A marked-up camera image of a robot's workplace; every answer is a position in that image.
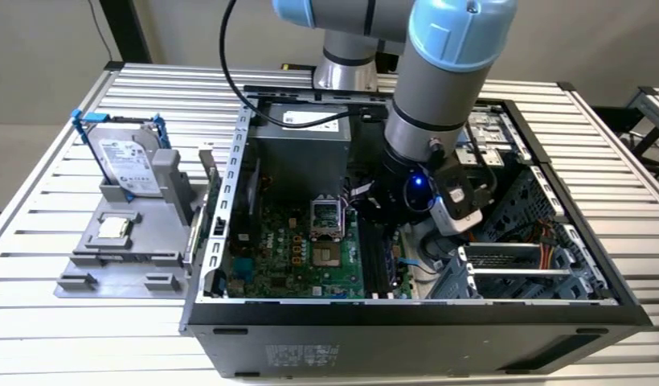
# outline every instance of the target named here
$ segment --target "aluminum table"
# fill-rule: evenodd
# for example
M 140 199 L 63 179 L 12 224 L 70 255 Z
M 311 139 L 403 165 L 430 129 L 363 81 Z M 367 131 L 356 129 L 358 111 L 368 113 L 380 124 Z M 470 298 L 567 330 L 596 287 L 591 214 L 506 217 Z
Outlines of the aluminum table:
M 236 71 L 244 84 L 308 88 L 302 71 Z M 392 91 L 396 76 L 383 76 Z M 555 83 L 490 80 L 511 99 L 591 227 L 646 305 L 655 329 L 550 376 L 220 380 L 196 340 L 178 332 L 183 301 L 59 299 L 55 281 L 102 197 L 100 171 L 68 124 L 0 215 L 0 384 L 659 385 L 659 184 L 580 95 Z M 206 183 L 198 147 L 228 157 L 239 102 L 220 70 L 126 64 L 103 72 L 84 111 L 168 121 L 180 169 Z

